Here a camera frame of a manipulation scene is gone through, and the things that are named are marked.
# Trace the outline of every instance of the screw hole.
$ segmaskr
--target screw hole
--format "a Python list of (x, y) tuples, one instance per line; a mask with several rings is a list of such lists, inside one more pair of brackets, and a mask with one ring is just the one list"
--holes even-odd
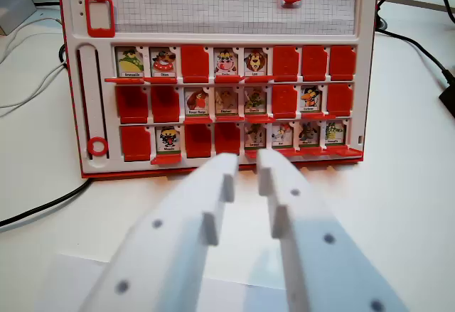
[(376, 312), (384, 311), (384, 305), (379, 300), (373, 300), (370, 306), (373, 311)]
[(129, 283), (127, 280), (121, 280), (115, 288), (118, 294), (123, 294), (129, 289)]
[(332, 244), (335, 242), (335, 237), (333, 237), (332, 234), (325, 234), (324, 235), (324, 241), (326, 241), (329, 244)]
[(160, 228), (160, 227), (163, 225), (163, 221), (161, 221), (161, 220), (155, 220), (155, 221), (152, 222), (151, 225), (153, 225), (153, 227), (154, 227), (155, 229), (158, 229), (158, 228)]

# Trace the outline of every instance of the cartoon lion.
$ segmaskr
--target cartoon lion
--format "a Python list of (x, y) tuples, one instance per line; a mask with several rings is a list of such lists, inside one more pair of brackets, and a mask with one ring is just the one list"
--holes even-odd
[(245, 64), (247, 68), (252, 72), (258, 72), (261, 70), (267, 62), (265, 56), (259, 49), (254, 49), (247, 58), (245, 58)]

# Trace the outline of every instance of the grid paper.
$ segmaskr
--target grid paper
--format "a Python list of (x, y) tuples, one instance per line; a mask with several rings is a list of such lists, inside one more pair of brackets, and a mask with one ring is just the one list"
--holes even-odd
[(113, 0), (116, 30), (353, 35), (355, 0)]

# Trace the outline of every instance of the cartoon character picture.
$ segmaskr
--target cartoon character picture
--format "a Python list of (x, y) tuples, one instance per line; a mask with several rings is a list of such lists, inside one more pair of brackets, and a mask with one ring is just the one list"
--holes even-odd
[(180, 152), (179, 133), (175, 126), (156, 128), (156, 151), (158, 153)]
[(229, 115), (238, 113), (238, 95), (232, 87), (215, 89), (215, 114)]
[(292, 146), (292, 128), (288, 123), (272, 125), (272, 146), (278, 148)]
[(316, 122), (303, 122), (299, 133), (300, 146), (319, 145), (319, 126)]
[(321, 110), (321, 91), (317, 86), (301, 88), (301, 112), (314, 112)]
[(262, 124), (245, 124), (245, 149), (265, 147), (265, 127)]
[(267, 74), (267, 54), (262, 49), (246, 48), (244, 62), (246, 76)]
[(266, 92), (261, 87), (245, 88), (245, 114), (266, 112)]
[(218, 49), (214, 51), (215, 54), (215, 75), (236, 75), (238, 58), (237, 54), (229, 49)]
[(117, 72), (120, 77), (143, 77), (144, 61), (135, 47), (115, 48), (117, 56)]
[(186, 115), (208, 115), (208, 94), (202, 88), (185, 88)]
[(172, 53), (169, 48), (151, 48), (150, 60), (152, 76), (176, 76), (174, 67), (174, 64), (176, 62), (176, 54)]
[(346, 137), (346, 126), (343, 122), (327, 122), (326, 145), (343, 145)]

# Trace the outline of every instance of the white table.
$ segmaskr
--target white table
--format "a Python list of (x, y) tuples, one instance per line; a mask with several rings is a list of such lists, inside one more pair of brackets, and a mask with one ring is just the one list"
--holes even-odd
[[(34, 15), (58, 16), (40, 10)], [(454, 26), (446, 14), (385, 4), (391, 31), (416, 38), (451, 70)], [(47, 21), (19, 36), (59, 33)], [(21, 99), (58, 64), (61, 35), (35, 35), (0, 65), (0, 102)], [(4, 48), (6, 38), (0, 38)], [(453, 311), (455, 119), (439, 102), (439, 71), (405, 42), (376, 35), (365, 161), (302, 168), (348, 233), (411, 311)], [(0, 220), (82, 183), (66, 72), (38, 98), (0, 119)], [(0, 230), (0, 311), (32, 311), (57, 253), (109, 261), (128, 228), (181, 176), (95, 182), (45, 218)], [(220, 246), (205, 275), (282, 288), (279, 244), (253, 171), (239, 173)]]

